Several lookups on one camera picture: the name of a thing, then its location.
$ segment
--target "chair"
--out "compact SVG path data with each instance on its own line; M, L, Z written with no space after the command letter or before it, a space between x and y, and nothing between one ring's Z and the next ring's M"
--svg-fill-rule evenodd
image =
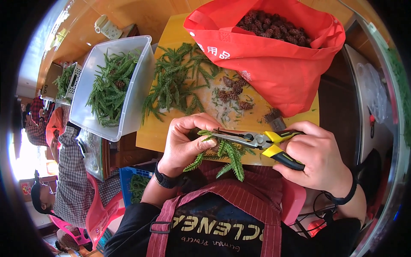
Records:
M281 198L282 213L281 220L290 226L296 222L298 215L304 205L307 193L305 188L289 180L282 178L283 195Z
M54 217L54 216L52 216L52 215L49 215L49 216L50 216L51 221L52 221L59 229L63 230L63 231L66 232L67 234L69 234L69 235L74 239L74 241L75 241L78 245L84 245L84 244L87 244L87 243L91 242L90 238L85 238L85 236L84 236L84 229L78 227L78 229L79 229L79 231L80 231L80 236L74 236L73 233L72 233L69 229L66 228L66 226L68 226L68 225L71 226L70 223L65 222L64 220L61 220L61 219L59 219L58 217Z
M87 173L87 178L94 187L94 199L85 218L85 227L93 242L93 250L96 250L97 243L103 236L104 231L114 219L124 214L125 207L119 208L120 201L123 199L122 193L120 192L113 197L104 208L96 179L89 173Z

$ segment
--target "clear plastic bin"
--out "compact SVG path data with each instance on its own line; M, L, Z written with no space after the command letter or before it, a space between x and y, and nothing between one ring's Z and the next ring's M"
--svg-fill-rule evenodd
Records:
M83 66L77 89L74 93L70 110L70 122L90 131L97 136L117 142L122 135L140 129L142 108L153 81L155 59L151 49L151 36L128 37L101 43L93 47ZM141 50L140 60L131 77L124 100L118 127L102 127L91 113L91 107L86 102L93 88L97 65L104 66L104 54L128 53L134 49Z

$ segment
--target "white logo on bag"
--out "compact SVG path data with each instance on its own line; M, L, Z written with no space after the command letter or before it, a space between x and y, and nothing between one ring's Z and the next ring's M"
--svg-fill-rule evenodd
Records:
M211 54L213 54L214 56L217 56L217 47L208 46L207 50L208 50L207 53L211 52Z
M242 77L247 80L247 81L251 81L251 74L248 73L246 70L240 71Z
M226 51L223 51L223 53L220 54L220 59L229 59L230 54L227 53Z
M197 43L197 45L199 46L199 48L200 48L203 52L205 52L202 45L200 45L199 43Z

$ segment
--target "yellow and black handle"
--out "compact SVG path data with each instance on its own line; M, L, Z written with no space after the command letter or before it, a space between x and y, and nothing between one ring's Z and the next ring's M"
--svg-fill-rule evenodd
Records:
M295 135L304 134L304 132L297 131L297 130L285 130L279 132L271 132L265 131L264 135L268 136L268 138L273 142L273 145L267 148L263 155L273 158L274 160L278 161L279 163L283 164L284 166L302 171L305 168L305 165L301 162L297 161L296 159L289 156L286 152L284 152L280 147L275 145L275 143L280 143L282 141L288 140Z

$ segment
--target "clear plastic bag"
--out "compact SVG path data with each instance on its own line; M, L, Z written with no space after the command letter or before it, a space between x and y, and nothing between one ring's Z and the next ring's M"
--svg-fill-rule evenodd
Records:
M387 118L388 99L387 92L381 84L377 70L367 63L357 64L357 71L360 79L360 86L366 90L365 99L371 114L375 121L382 124Z

